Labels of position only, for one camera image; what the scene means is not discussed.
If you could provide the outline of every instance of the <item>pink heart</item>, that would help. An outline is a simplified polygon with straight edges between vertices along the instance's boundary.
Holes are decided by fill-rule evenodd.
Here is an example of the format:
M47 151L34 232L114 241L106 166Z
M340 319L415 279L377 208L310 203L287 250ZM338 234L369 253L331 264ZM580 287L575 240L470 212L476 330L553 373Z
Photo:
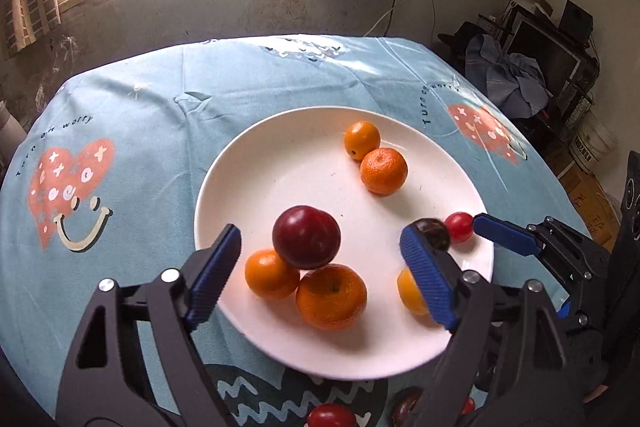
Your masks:
M499 128L501 124L487 108L456 104L450 105L448 109L460 132L469 140L482 149L499 154L510 162L518 164L516 156L509 149L509 144L512 141L511 135L506 129ZM495 129L495 131L489 130L485 134L484 130L486 129Z
M107 138L91 142L75 158L61 147L42 153L31 178L27 203L43 250L57 226L53 218L73 212L74 196L84 201L92 194L111 167L114 154L113 142Z

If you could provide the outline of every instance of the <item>metal screw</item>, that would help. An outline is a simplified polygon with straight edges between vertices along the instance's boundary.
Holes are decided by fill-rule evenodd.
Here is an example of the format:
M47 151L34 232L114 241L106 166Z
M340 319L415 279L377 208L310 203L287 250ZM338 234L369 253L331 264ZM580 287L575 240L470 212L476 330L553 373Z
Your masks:
M178 277L180 277L180 272L175 268L170 268L162 272L160 279L164 282L174 282L178 280Z
M462 273L462 280L469 284L476 284L480 280L480 274L474 270L466 270Z
M98 288L100 288L101 292L108 292L116 285L113 279L102 279L98 283Z
M542 282L540 282L537 279L529 279L527 281L527 288L532 291L533 293L539 293L542 292L542 290L545 288L542 284Z

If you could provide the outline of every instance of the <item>table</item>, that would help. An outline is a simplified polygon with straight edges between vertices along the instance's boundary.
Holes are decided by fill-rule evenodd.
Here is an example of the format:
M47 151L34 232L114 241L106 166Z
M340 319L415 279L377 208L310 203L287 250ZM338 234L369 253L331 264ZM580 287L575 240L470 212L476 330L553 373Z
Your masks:
M288 36L186 44L67 81L15 153L0 194L0 345L53 413L66 352L105 277L121 286L180 266L193 251L194 204L213 159L283 110L344 105L422 131L465 169L489 213L518 225L551 215L587 234L561 185L516 128L464 78L404 39ZM63 214L63 219L54 221ZM545 283L535 259L495 250L494 282ZM140 336L156 398L175 410L148 327ZM407 375L334 382L302 375L249 344L220 312L194 341L241 426L300 426L324 401L360 427L386 424Z

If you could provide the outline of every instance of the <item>yellow fruit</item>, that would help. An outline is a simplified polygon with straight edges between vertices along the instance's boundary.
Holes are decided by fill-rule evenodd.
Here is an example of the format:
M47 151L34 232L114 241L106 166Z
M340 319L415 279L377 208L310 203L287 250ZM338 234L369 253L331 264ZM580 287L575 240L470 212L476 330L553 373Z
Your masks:
M273 248L258 250L244 264L247 286L263 299L284 299L300 282L300 270L289 266Z
M367 153L380 147L380 132L372 123L359 121L344 133L344 150L351 159L362 161Z
M409 169L404 157L395 149L382 147L364 156L360 179L369 192L380 196L393 194L402 187Z
M367 305L367 287L351 268L328 264L302 278L296 305L311 326L325 331L344 330L362 315Z
M418 317L429 314L427 304L424 302L414 276L408 268L402 270L398 276L398 294L404 307L412 314Z

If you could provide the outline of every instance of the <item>white plate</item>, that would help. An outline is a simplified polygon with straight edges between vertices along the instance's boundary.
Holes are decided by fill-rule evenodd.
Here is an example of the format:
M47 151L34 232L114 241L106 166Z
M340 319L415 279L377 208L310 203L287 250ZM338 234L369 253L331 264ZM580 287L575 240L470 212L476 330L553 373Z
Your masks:
M395 194L380 198L360 181L358 164L342 146L344 130L367 120L382 146L398 149L409 175ZM344 331L307 326L293 297L257 298L244 281L244 260L271 248L271 228L283 210L310 204L340 225L335 263L350 266L367 285L367 308ZM242 233L242 254L218 305L255 346L299 371L335 380L374 380L411 370L441 353L449 333L414 318L398 296L404 260L402 228L419 217L445 219L484 204L462 168L424 134L380 114L346 107L308 107L276 114L239 134L213 162L200 188L194 218L196 248L210 247L226 223ZM462 269L490 280L491 242L475 237L450 250Z

